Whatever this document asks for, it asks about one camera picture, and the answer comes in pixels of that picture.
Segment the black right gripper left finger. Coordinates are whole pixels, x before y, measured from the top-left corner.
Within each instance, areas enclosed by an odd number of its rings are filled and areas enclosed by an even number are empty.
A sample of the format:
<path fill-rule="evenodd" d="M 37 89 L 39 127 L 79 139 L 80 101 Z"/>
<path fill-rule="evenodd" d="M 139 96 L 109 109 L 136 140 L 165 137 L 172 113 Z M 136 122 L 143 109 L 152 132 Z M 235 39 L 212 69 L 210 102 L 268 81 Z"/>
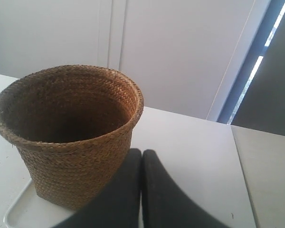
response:
<path fill-rule="evenodd" d="M 109 183 L 87 205 L 56 228 L 137 228 L 141 194 L 139 149 L 131 148 Z"/>

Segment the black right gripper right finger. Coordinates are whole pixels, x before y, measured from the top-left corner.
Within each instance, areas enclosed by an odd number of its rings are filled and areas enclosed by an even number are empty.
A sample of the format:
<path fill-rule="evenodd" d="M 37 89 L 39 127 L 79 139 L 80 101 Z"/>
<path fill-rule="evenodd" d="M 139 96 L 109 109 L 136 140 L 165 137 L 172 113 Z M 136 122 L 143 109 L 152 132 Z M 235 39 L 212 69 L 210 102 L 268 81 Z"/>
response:
<path fill-rule="evenodd" d="M 176 167 L 172 175 L 154 150 L 142 157 L 142 219 L 145 228 L 257 227 L 240 165 Z"/>

